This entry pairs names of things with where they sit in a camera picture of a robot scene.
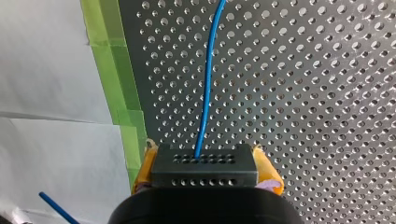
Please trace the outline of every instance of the metal pegboard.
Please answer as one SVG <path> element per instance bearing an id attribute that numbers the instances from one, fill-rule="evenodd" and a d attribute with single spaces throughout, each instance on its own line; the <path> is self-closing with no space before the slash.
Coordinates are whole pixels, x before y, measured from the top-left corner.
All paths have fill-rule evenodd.
<path id="1" fill-rule="evenodd" d="M 148 136 L 193 147 L 216 0 L 120 0 Z M 396 223 L 396 3 L 229 0 L 205 147 L 262 144 L 305 223 Z"/>

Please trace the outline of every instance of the blue cable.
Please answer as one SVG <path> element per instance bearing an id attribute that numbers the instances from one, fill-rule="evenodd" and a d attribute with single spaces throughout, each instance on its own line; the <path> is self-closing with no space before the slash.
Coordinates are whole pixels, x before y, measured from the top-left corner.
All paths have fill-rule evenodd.
<path id="1" fill-rule="evenodd" d="M 66 219 L 70 224 L 79 224 L 75 219 L 73 219 L 66 211 L 62 209 L 55 201 L 53 201 L 47 194 L 44 192 L 39 192 L 38 195 L 42 198 L 49 206 L 55 210 L 61 217 Z"/>
<path id="2" fill-rule="evenodd" d="M 206 47 L 206 65 L 205 65 L 205 92 L 204 105 L 201 117 L 201 125 L 199 128 L 197 142 L 195 144 L 194 157 L 198 159 L 201 155 L 202 144 L 204 142 L 205 130 L 207 124 L 207 115 L 209 114 L 210 103 L 210 87 L 212 76 L 212 52 L 215 45 L 216 31 L 219 27 L 219 20 L 221 12 L 224 9 L 226 0 L 219 0 L 218 8 L 216 8 L 215 16 L 213 17 L 212 26 L 210 27 L 209 39 Z"/>

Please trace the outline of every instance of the white surface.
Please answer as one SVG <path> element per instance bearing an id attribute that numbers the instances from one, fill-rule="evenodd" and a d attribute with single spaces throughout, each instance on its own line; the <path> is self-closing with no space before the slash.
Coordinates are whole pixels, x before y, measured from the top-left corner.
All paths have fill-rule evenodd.
<path id="1" fill-rule="evenodd" d="M 79 0 L 0 0 L 0 116 L 111 124 Z"/>
<path id="2" fill-rule="evenodd" d="M 0 176 L 0 204 L 13 202 L 39 224 L 64 223 L 40 191 L 91 223 L 107 223 L 130 195 L 120 127 L 113 125 L 2 118 Z"/>

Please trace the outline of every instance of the hole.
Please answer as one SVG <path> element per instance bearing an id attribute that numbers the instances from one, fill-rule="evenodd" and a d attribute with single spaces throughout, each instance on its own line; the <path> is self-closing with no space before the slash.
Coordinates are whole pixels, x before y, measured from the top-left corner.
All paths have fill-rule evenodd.
<path id="1" fill-rule="evenodd" d="M 192 22 L 194 22 L 194 23 L 200 23 L 200 22 L 201 22 L 201 17 L 199 17 L 199 16 L 194 16 L 194 17 L 192 17 Z"/>
<path id="2" fill-rule="evenodd" d="M 158 7 L 166 7 L 165 1 L 164 1 L 164 0 L 158 1 Z"/>
<path id="3" fill-rule="evenodd" d="M 335 32 L 337 32 L 337 33 L 343 32 L 344 29 L 345 29 L 345 27 L 343 24 L 338 24 L 337 26 L 335 26 Z"/>
<path id="4" fill-rule="evenodd" d="M 235 16 L 233 13 L 228 13 L 226 16 L 227 21 L 233 21 L 235 19 Z"/>
<path id="5" fill-rule="evenodd" d="M 279 30 L 279 34 L 280 34 L 280 35 L 285 35 L 287 32 L 288 32 L 288 29 L 286 29 L 286 28 L 281 28 L 281 29 Z"/>
<path id="6" fill-rule="evenodd" d="M 300 14 L 300 16 L 304 16 L 306 14 L 307 10 L 305 7 L 300 8 L 300 10 L 298 11 L 298 13 Z"/>
<path id="7" fill-rule="evenodd" d="M 144 2 L 142 3 L 142 8 L 143 8 L 143 9 L 149 9 L 149 2 L 144 1 Z"/>
<path id="8" fill-rule="evenodd" d="M 184 19 L 183 19 L 182 17 L 177 17 L 176 23 L 177 23 L 178 25 L 182 25 L 182 24 L 184 24 Z"/>
<path id="9" fill-rule="evenodd" d="M 235 179 L 231 179 L 231 180 L 228 181 L 228 185 L 230 185 L 230 186 L 235 186 L 236 183 L 237 183 L 237 182 L 236 182 Z"/>
<path id="10" fill-rule="evenodd" d="M 175 7 L 181 7 L 182 2 L 181 2 L 181 0 L 175 0 L 174 4 L 175 4 Z"/>
<path id="11" fill-rule="evenodd" d="M 287 17 L 288 16 L 288 10 L 287 9 L 285 9 L 285 8 L 283 8 L 282 10 L 280 10 L 280 16 L 282 17 L 282 18 L 285 18 L 285 17 Z"/>
<path id="12" fill-rule="evenodd" d="M 341 5 L 341 6 L 339 6 L 339 7 L 337 8 L 337 12 L 338 12 L 339 14 L 343 14 L 343 13 L 345 13 L 346 11 L 347 11 L 347 7 L 344 6 L 344 5 Z"/>
<path id="13" fill-rule="evenodd" d="M 380 11 L 384 11 L 384 10 L 386 10 L 388 8 L 388 4 L 387 3 L 380 3 L 379 5 L 378 5 L 378 10 L 380 10 Z"/>
<path id="14" fill-rule="evenodd" d="M 252 35 L 252 33 L 251 33 L 250 30 L 246 30 L 245 33 L 244 33 L 245 37 L 250 37 L 251 35 Z"/>
<path id="15" fill-rule="evenodd" d="M 360 4 L 358 5 L 358 11 L 363 12 L 367 9 L 367 6 L 365 4 Z"/>
<path id="16" fill-rule="evenodd" d="M 216 183 L 217 183 L 216 179 L 209 180 L 209 185 L 210 186 L 216 186 Z"/>
<path id="17" fill-rule="evenodd" d="M 252 18 L 251 12 L 249 12 L 249 11 L 245 12 L 244 18 L 245 18 L 246 21 L 250 20 Z"/>
<path id="18" fill-rule="evenodd" d="M 266 37 L 266 36 L 268 36 L 270 34 L 270 31 L 268 30 L 268 29 L 263 29 L 262 30 L 262 36 L 263 37 Z"/>
<path id="19" fill-rule="evenodd" d="M 264 12 L 262 13 L 262 18 L 268 18 L 271 15 L 271 13 L 268 10 L 264 10 Z"/>
<path id="20" fill-rule="evenodd" d="M 325 14 L 326 13 L 326 7 L 320 7 L 319 9 L 318 9 L 318 14 L 319 15 L 323 15 L 323 14 Z"/>
<path id="21" fill-rule="evenodd" d="M 235 33 L 233 31 L 230 31 L 230 32 L 227 33 L 227 37 L 229 39 L 233 38 L 234 36 L 235 36 Z"/>
<path id="22" fill-rule="evenodd" d="M 200 184 L 201 186 L 206 186 L 206 185 L 207 185 L 207 180 L 201 179 L 201 180 L 199 181 L 199 184 Z"/>
<path id="23" fill-rule="evenodd" d="M 191 4 L 193 6 L 197 6 L 197 5 L 199 5 L 199 0 L 191 0 Z"/>

